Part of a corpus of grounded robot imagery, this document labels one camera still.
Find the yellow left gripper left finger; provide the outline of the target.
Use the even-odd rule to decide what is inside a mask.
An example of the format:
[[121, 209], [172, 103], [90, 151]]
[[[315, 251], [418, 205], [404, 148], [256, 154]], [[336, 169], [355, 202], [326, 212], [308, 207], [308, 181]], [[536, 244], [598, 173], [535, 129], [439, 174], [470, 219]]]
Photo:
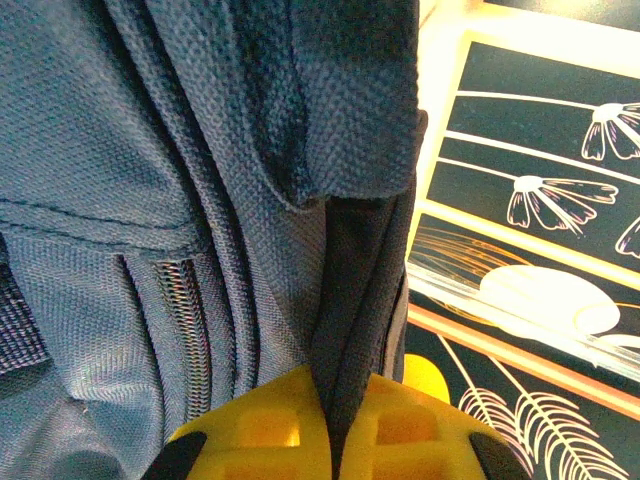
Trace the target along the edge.
[[310, 368], [179, 427], [144, 479], [330, 479], [325, 416]]

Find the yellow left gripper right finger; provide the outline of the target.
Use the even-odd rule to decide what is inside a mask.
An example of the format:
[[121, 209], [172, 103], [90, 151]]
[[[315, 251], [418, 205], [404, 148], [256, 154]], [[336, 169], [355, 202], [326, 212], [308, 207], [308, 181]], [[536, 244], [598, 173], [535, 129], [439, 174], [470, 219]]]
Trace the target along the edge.
[[498, 431], [449, 404], [444, 375], [406, 354], [403, 380], [373, 374], [343, 450], [345, 479], [528, 479]]

